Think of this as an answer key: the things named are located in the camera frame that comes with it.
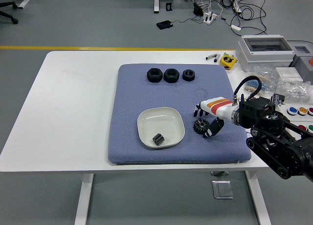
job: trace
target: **black hex nut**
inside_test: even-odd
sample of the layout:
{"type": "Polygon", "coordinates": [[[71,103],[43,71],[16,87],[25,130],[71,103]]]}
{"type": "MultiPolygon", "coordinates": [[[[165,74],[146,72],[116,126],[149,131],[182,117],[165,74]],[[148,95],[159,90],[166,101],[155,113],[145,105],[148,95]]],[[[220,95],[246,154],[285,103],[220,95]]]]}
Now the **black hex nut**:
{"type": "Polygon", "coordinates": [[[159,68],[153,67],[147,72],[147,78],[149,82],[156,83],[162,80],[163,73],[159,68]]]}
{"type": "Polygon", "coordinates": [[[191,69],[187,69],[184,72],[182,72],[182,78],[187,81],[187,82],[191,82],[195,79],[195,72],[191,69]]]}
{"type": "Polygon", "coordinates": [[[174,68],[169,68],[164,73],[164,80],[168,83],[175,83],[179,79],[179,72],[174,68]]]}

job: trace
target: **yellow tape measure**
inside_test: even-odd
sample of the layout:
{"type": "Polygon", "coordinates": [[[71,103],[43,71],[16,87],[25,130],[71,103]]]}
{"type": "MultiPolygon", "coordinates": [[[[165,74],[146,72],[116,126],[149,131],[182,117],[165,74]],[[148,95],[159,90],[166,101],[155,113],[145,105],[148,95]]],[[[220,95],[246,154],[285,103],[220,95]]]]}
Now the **yellow tape measure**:
{"type": "Polygon", "coordinates": [[[236,58],[224,53],[224,56],[220,60],[220,65],[223,65],[225,69],[230,70],[236,62],[236,58]]]}

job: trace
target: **chair wheel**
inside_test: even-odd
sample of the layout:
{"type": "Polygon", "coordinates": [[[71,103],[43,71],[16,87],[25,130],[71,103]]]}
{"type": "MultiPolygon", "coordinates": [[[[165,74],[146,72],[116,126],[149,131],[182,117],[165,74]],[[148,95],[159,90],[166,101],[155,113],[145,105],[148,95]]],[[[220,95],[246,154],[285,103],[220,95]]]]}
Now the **chair wheel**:
{"type": "Polygon", "coordinates": [[[18,19],[11,19],[11,21],[13,24],[17,24],[19,22],[18,19]]]}

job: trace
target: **clear plastic bag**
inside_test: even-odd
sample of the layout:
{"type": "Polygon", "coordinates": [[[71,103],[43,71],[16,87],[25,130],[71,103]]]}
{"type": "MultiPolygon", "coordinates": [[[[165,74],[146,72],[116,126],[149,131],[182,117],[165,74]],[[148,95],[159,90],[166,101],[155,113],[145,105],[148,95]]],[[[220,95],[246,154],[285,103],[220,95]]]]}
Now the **clear plastic bag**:
{"type": "Polygon", "coordinates": [[[310,103],[312,100],[310,82],[295,81],[281,77],[278,81],[276,93],[285,96],[285,103],[310,103]]]}
{"type": "MultiPolygon", "coordinates": [[[[276,90],[279,77],[275,70],[265,67],[255,71],[251,75],[257,76],[262,82],[262,88],[259,95],[266,95],[268,92],[274,92],[276,90]]],[[[257,87],[257,80],[251,80],[245,84],[245,90],[248,92],[254,92],[257,87]]]]}

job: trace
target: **blue button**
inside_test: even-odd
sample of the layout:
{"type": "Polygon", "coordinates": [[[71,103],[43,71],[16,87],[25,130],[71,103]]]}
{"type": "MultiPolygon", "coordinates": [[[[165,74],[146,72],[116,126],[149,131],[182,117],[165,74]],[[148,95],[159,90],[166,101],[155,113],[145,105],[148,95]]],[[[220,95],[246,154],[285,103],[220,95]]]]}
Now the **blue button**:
{"type": "Polygon", "coordinates": [[[294,116],[294,115],[296,115],[298,113],[298,110],[296,108],[294,108],[294,107],[290,107],[290,108],[287,109],[287,112],[288,112],[288,114],[294,116]]]}

